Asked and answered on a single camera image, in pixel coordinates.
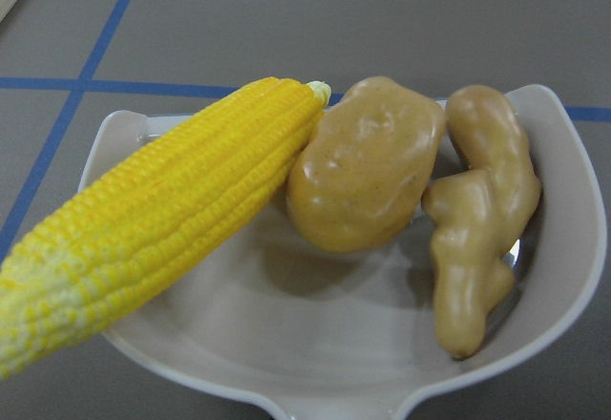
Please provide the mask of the brown toy potato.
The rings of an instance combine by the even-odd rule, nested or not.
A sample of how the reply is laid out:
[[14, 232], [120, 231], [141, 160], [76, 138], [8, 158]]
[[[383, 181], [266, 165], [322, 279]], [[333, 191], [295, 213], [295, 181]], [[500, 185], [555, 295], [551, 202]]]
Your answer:
[[356, 83], [323, 114], [292, 168], [293, 225], [332, 253], [390, 242], [411, 222], [445, 130], [429, 97], [384, 76]]

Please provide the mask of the yellow toy corn cob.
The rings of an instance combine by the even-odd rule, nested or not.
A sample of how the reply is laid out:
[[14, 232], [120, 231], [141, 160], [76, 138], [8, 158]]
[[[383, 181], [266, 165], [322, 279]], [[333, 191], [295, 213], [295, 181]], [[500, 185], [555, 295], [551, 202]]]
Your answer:
[[1, 265], [1, 374], [140, 308], [249, 223], [329, 102], [326, 83], [266, 77], [122, 160]]

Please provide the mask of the tan toy ginger root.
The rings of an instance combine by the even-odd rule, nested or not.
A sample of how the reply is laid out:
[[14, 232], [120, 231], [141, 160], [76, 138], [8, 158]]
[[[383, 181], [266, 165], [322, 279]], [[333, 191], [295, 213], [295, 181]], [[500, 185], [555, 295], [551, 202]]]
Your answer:
[[528, 135], [506, 95], [468, 86], [450, 96], [445, 113], [467, 169], [436, 180], [422, 204], [434, 226], [436, 339], [454, 359], [465, 359], [479, 350], [489, 314], [514, 288], [503, 258], [537, 210], [542, 185]]

